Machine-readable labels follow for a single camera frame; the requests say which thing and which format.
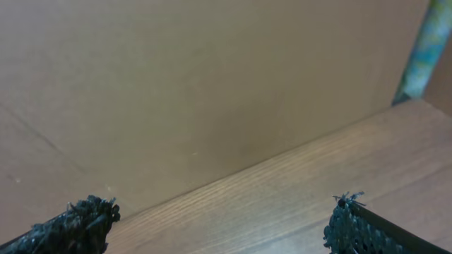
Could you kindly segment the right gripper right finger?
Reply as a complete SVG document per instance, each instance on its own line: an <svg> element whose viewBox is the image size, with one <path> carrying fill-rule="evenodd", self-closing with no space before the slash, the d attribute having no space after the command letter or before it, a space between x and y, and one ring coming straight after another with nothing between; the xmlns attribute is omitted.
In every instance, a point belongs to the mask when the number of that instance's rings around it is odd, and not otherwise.
<svg viewBox="0 0 452 254"><path fill-rule="evenodd" d="M451 254L368 210L357 201L364 193L335 196L323 230L323 246L334 254Z"/></svg>

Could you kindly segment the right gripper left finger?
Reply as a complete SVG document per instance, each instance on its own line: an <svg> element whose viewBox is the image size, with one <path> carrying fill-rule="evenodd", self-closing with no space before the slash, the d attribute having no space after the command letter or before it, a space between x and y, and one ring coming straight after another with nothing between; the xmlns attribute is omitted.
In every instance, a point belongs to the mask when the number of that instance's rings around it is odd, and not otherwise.
<svg viewBox="0 0 452 254"><path fill-rule="evenodd" d="M89 195L76 204L68 202L60 215L1 244L1 254L104 254L107 235L120 220L115 201Z"/></svg>

